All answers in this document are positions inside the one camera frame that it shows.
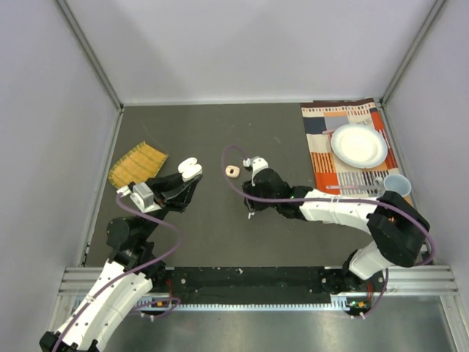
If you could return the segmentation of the yellow woven mat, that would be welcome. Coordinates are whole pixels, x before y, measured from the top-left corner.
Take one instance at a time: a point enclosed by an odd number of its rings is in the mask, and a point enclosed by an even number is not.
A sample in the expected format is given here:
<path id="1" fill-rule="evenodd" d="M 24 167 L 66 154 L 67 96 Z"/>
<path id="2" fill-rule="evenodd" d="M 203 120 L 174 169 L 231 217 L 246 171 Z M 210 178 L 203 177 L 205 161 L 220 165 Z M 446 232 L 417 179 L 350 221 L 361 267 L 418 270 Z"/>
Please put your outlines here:
<path id="1" fill-rule="evenodd" d="M 167 158 L 166 153 L 141 142 L 110 168 L 108 181 L 115 188 L 144 182 L 159 173 Z"/>

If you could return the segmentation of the patterned orange placemat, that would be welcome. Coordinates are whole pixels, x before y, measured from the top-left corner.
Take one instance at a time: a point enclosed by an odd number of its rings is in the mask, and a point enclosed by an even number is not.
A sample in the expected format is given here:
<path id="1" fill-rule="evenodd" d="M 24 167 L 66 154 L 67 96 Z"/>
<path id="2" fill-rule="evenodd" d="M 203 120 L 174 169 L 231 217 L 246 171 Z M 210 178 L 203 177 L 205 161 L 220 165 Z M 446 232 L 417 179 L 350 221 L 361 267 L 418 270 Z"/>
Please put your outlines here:
<path id="1" fill-rule="evenodd" d="M 375 197 L 377 190 L 327 190 L 326 186 L 375 186 L 387 175 L 401 173 L 374 98 L 315 100 L 302 103 L 300 107 L 316 187 L 320 191 L 352 197 Z M 381 165 L 372 169 L 358 169 L 339 160 L 333 153 L 330 145 L 333 131 L 349 123 L 363 123 L 382 134 L 388 145 L 388 155 Z"/>

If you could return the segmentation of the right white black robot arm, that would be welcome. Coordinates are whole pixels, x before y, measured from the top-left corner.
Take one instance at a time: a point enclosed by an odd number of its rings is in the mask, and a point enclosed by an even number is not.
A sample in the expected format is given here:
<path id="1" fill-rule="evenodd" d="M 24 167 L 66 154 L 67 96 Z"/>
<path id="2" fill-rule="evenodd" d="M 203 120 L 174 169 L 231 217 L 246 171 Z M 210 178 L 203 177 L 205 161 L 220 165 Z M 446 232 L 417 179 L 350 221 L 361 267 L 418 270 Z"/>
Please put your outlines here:
<path id="1" fill-rule="evenodd" d="M 270 167 L 248 168 L 251 179 L 242 184 L 250 214 L 273 208 L 287 219 L 321 221 L 363 231 L 367 246 L 346 259 L 333 292 L 361 289 L 375 274 L 396 265 L 420 265 L 418 256 L 429 223 L 402 196 L 386 191 L 368 199 L 327 194 L 308 186 L 290 186 Z"/>

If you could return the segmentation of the pink earbud charging case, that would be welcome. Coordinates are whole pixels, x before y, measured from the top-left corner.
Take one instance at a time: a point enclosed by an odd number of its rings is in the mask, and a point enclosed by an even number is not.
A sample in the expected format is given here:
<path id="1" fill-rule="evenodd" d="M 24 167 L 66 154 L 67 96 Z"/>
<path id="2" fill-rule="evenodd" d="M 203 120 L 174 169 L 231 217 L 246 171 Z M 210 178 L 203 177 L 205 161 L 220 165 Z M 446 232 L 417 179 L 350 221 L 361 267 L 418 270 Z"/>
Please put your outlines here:
<path id="1" fill-rule="evenodd" d="M 238 166 L 228 165 L 225 168 L 225 175 L 229 178 L 238 178 L 240 176 L 240 168 Z"/>

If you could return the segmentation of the white paper plate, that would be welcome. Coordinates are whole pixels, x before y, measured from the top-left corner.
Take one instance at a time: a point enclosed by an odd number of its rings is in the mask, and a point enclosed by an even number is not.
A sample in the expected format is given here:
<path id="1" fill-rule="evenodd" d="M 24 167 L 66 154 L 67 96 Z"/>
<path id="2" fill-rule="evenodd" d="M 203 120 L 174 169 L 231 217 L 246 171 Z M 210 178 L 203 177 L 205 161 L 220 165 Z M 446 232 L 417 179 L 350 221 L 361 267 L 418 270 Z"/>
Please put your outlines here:
<path id="1" fill-rule="evenodd" d="M 388 145 L 381 133 L 361 124 L 343 125 L 330 139 L 333 153 L 349 166 L 372 169 L 381 165 L 388 155 Z"/>

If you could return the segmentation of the pink handled fork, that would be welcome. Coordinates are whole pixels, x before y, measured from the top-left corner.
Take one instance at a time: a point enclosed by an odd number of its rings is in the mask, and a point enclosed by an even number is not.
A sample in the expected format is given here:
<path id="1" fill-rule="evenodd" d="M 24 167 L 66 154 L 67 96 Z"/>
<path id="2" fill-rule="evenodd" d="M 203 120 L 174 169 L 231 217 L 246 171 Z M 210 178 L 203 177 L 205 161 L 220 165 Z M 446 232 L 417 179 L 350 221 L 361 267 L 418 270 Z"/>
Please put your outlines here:
<path id="1" fill-rule="evenodd" d="M 346 185 L 346 186 L 338 186 L 338 185 L 331 185 L 326 186 L 327 190 L 363 190 L 363 191 L 371 191 L 379 189 L 379 186 L 357 186 L 357 185 Z"/>

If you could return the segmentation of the pale blue cup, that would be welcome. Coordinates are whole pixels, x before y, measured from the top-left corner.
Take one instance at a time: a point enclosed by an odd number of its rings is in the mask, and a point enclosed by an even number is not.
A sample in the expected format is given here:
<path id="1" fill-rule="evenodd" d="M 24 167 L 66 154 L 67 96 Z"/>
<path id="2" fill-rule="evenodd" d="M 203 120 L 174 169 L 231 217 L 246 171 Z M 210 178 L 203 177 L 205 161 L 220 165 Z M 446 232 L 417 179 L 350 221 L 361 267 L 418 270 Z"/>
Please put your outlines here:
<path id="1" fill-rule="evenodd" d="M 401 174 L 389 174 L 383 180 L 383 187 L 386 191 L 398 193 L 401 197 L 410 195 L 412 186 L 410 181 Z"/>

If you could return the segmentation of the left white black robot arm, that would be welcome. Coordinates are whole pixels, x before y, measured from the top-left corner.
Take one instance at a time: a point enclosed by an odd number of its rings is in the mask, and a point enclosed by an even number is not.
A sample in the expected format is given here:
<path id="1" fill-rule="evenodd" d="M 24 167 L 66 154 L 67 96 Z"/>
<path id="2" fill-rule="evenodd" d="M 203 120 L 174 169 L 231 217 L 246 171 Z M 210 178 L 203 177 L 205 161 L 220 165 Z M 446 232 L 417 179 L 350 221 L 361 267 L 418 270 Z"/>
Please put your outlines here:
<path id="1" fill-rule="evenodd" d="M 164 219 L 170 212 L 186 210 L 201 179 L 202 167 L 195 164 L 117 190 L 116 202 L 129 215 L 108 223 L 111 254 L 73 314 L 41 337 L 42 351 L 102 351 L 140 298 L 165 285 L 163 261 L 180 247 L 182 232 Z M 156 257 L 148 238 L 158 226 L 174 231 L 177 242 Z"/>

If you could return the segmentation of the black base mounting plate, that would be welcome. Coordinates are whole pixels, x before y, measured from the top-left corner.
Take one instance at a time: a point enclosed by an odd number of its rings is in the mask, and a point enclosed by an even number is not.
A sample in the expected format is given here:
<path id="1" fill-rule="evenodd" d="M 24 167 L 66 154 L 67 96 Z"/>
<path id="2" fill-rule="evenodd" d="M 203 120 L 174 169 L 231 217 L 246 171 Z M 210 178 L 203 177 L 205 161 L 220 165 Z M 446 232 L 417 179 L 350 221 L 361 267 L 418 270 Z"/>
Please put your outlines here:
<path id="1" fill-rule="evenodd" d="M 317 304 L 347 291 L 340 269 L 306 267 L 176 267 L 158 274 L 151 293 L 182 304 Z"/>

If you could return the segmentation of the white earbud charging case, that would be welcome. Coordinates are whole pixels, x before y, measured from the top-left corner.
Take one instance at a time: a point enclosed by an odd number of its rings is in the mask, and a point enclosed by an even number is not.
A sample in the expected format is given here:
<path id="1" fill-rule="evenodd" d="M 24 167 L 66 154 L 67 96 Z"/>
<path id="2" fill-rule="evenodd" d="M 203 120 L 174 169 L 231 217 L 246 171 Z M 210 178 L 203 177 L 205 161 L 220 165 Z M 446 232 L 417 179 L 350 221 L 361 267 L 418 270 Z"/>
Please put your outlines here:
<path id="1" fill-rule="evenodd" d="M 185 159 L 179 164 L 177 169 L 184 182 L 188 182 L 202 174 L 202 165 L 198 163 L 198 159 L 195 157 Z"/>

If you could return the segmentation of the aluminium front rail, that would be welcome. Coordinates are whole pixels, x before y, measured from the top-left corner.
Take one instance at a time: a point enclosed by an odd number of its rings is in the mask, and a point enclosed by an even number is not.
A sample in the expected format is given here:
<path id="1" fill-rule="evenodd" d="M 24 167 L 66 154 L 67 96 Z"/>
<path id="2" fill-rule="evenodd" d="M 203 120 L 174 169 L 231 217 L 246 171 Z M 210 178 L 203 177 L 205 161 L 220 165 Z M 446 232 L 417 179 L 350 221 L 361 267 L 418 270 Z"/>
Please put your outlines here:
<path id="1" fill-rule="evenodd" d="M 68 267 L 64 271 L 58 296 L 86 295 L 98 279 L 101 267 Z M 457 283 L 448 265 L 388 269 L 386 296 L 456 296 Z"/>

